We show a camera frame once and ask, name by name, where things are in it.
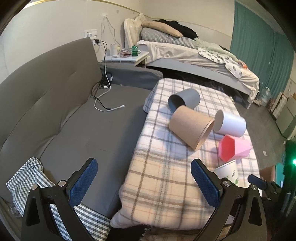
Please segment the white nightstand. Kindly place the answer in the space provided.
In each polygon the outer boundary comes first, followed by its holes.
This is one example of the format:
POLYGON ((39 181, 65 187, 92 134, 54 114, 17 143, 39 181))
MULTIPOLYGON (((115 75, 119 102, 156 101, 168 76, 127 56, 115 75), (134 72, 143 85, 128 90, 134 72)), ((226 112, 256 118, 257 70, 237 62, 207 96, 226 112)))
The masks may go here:
POLYGON ((118 64, 127 64, 132 66, 138 66, 139 64, 143 64, 144 67, 146 65, 146 59, 148 57, 149 52, 142 51, 137 56, 107 56, 105 60, 108 63, 118 63, 118 64))

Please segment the patterned baby mat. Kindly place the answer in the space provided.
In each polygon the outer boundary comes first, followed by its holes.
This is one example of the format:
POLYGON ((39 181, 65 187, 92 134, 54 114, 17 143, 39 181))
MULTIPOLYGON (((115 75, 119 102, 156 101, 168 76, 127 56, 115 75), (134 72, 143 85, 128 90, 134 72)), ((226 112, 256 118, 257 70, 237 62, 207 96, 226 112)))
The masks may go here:
POLYGON ((237 79, 240 79, 243 75, 242 67, 240 67, 232 58, 229 56, 222 56, 219 53, 213 54, 202 48, 198 48, 198 53, 202 57, 211 60, 217 64, 224 64, 225 68, 237 79))

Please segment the water bottle jug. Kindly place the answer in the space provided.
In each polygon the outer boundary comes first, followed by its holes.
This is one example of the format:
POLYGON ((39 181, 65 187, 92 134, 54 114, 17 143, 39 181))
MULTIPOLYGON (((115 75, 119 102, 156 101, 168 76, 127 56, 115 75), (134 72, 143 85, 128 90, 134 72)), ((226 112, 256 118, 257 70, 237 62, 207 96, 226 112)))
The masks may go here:
POLYGON ((270 89, 268 87, 264 88, 260 92, 259 100, 262 106, 266 106, 271 98, 270 89))

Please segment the checked pillow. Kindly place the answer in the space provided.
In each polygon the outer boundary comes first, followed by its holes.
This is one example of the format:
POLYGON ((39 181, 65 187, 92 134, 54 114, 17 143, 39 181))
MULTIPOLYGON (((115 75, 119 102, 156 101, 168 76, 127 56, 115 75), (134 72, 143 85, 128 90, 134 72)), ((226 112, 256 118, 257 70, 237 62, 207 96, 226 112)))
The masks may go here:
POLYGON ((196 42, 187 37, 174 37, 151 28, 143 28, 140 32, 142 40, 149 42, 180 45, 191 49, 197 49, 196 42))

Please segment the black clothes pile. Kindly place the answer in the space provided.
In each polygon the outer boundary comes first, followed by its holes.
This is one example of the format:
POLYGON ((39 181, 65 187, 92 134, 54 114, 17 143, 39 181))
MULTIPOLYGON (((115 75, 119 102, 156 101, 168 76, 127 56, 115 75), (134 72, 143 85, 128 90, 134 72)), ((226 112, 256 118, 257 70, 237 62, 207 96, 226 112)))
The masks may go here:
POLYGON ((193 31, 191 28, 189 28, 187 26, 180 25, 178 21, 167 21, 165 19, 159 19, 159 20, 154 20, 154 21, 169 25, 170 27, 179 31, 186 38, 190 38, 190 39, 194 40, 195 38, 199 37, 195 31, 193 31))

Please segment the brown kraft paper cup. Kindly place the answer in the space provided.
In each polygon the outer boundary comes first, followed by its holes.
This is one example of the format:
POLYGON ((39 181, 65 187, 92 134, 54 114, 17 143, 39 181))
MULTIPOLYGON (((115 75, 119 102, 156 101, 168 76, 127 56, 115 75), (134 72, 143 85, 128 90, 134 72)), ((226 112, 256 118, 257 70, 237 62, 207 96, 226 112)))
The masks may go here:
POLYGON ((213 125, 214 118, 182 105, 171 116, 169 129, 196 151, 208 138, 213 125))

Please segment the grey sofa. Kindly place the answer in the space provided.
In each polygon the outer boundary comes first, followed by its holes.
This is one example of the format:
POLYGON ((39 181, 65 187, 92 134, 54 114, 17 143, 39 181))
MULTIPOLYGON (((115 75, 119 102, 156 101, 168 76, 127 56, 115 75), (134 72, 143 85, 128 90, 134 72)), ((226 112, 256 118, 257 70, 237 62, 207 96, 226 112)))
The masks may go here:
POLYGON ((98 172, 83 204, 111 218, 119 189, 144 126, 145 99, 162 78, 153 69, 97 61, 89 39, 50 50, 1 83, 1 198, 6 183, 38 158, 54 183, 68 179, 88 158, 98 172))

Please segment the wall power socket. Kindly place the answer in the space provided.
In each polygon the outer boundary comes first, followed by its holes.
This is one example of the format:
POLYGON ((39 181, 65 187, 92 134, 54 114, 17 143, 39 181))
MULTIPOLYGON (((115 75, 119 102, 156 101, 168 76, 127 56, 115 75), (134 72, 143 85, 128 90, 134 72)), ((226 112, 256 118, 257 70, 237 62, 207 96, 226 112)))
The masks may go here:
POLYGON ((90 39, 96 39, 97 38, 97 30, 96 29, 90 29, 90 30, 85 30, 84 35, 86 38, 90 39))

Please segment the beige pillow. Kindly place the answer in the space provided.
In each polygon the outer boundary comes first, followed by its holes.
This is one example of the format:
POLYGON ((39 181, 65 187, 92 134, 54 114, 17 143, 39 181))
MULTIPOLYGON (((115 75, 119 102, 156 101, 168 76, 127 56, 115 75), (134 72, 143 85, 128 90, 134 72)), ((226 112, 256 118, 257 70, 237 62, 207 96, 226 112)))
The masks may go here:
POLYGON ((145 21, 141 23, 143 28, 151 28, 154 30, 158 30, 160 32, 166 33, 173 37, 183 37, 183 34, 178 30, 172 28, 171 26, 161 23, 161 22, 154 22, 154 21, 145 21))

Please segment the pink faceted plastic cup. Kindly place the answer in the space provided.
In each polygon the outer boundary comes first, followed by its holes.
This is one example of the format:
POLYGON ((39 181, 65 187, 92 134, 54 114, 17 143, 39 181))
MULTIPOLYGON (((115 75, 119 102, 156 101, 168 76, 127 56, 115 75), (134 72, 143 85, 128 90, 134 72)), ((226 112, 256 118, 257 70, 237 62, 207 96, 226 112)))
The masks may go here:
POLYGON ((225 135, 218 146, 218 156, 224 162, 238 160, 249 155, 252 144, 248 140, 225 135))

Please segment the white floral paper cup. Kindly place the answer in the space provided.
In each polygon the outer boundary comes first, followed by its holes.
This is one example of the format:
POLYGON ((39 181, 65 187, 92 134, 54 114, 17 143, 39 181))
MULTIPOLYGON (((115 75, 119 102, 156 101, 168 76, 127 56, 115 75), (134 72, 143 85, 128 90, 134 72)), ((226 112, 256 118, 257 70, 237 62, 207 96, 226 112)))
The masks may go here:
POLYGON ((220 179, 227 178, 235 185, 239 183, 238 169, 235 160, 225 163, 224 165, 214 169, 213 172, 220 179))

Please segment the white mug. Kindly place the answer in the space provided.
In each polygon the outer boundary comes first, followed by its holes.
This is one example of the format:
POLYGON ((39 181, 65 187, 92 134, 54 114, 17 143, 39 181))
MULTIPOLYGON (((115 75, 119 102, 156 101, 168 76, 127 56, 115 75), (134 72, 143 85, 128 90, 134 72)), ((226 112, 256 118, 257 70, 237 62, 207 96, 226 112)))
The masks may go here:
POLYGON ((110 55, 113 57, 118 55, 118 44, 111 44, 110 55))

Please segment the plaid blanket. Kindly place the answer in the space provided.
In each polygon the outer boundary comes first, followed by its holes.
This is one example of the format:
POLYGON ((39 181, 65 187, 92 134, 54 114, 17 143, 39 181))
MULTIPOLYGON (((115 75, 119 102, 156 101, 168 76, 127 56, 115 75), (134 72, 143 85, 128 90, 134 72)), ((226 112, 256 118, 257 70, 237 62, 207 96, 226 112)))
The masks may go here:
POLYGON ((148 225, 168 230, 202 228, 213 212, 191 174, 198 158, 208 169, 222 165, 218 144, 222 136, 210 133, 197 151, 169 130, 170 95, 193 88, 201 96, 196 111, 215 116, 218 110, 238 115, 231 97, 218 90, 182 80, 158 81, 144 103, 147 117, 137 141, 124 184, 121 209, 111 219, 114 228, 148 225))

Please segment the teal curtain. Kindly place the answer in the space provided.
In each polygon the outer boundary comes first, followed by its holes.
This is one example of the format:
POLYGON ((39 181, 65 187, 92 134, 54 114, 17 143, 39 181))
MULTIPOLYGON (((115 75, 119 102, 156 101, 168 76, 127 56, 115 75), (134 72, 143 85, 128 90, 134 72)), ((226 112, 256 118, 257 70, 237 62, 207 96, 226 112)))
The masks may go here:
POLYGON ((258 76, 260 90, 268 87, 272 98, 284 91, 294 59, 288 38, 238 2, 234 3, 230 51, 258 76))

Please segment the bed with white frame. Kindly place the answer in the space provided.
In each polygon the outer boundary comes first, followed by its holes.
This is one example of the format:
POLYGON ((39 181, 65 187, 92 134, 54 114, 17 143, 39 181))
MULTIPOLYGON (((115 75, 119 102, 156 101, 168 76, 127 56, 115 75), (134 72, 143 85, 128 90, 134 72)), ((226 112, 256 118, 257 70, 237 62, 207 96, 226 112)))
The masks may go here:
POLYGON ((198 38, 194 39, 197 49, 174 44, 144 41, 140 36, 140 32, 143 29, 141 23, 145 21, 147 20, 144 15, 139 14, 135 19, 125 19, 123 25, 125 30, 125 47, 131 48, 136 45, 140 51, 149 52, 146 59, 148 65, 187 72, 229 86, 246 94, 246 103, 248 106, 255 100, 259 90, 259 78, 247 68, 243 61, 238 60, 232 53, 222 49, 217 44, 208 43, 198 38), (225 68, 224 64, 217 64, 202 57, 198 53, 198 48, 202 48, 213 54, 219 53, 222 56, 229 56, 242 67, 242 77, 237 79, 225 68))

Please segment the grey cabinet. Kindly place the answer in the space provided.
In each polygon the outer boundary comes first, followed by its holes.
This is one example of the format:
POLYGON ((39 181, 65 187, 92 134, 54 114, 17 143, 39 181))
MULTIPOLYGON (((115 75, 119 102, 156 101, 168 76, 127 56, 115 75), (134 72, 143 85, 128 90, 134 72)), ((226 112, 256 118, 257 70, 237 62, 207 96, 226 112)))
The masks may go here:
POLYGON ((276 120, 283 137, 288 138, 295 129, 295 98, 291 96, 276 120))

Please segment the green soda can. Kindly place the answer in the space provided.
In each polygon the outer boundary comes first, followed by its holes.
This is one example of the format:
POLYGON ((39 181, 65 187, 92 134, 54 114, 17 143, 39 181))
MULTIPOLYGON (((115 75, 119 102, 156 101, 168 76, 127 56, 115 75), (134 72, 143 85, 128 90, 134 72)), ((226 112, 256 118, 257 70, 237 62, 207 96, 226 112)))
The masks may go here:
POLYGON ((131 47, 132 56, 138 56, 138 46, 134 45, 131 47))

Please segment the dark grey plastic cup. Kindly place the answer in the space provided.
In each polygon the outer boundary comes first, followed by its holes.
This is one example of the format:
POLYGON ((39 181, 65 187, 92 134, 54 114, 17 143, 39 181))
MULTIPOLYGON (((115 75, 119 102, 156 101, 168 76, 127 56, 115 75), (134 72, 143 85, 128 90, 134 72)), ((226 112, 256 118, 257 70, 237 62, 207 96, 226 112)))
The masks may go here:
POLYGON ((197 90, 189 88, 172 94, 168 99, 168 107, 174 113, 180 106, 184 105, 194 109, 200 104, 201 97, 197 90))

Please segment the white plastic cup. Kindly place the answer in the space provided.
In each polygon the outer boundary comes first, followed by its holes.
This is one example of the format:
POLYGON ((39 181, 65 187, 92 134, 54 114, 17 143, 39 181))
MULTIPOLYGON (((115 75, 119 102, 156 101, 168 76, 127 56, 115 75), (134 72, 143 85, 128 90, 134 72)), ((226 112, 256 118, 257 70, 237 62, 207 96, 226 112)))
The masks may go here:
POLYGON ((213 131, 222 135, 242 137, 246 131, 246 120, 241 116, 218 110, 214 118, 213 131))

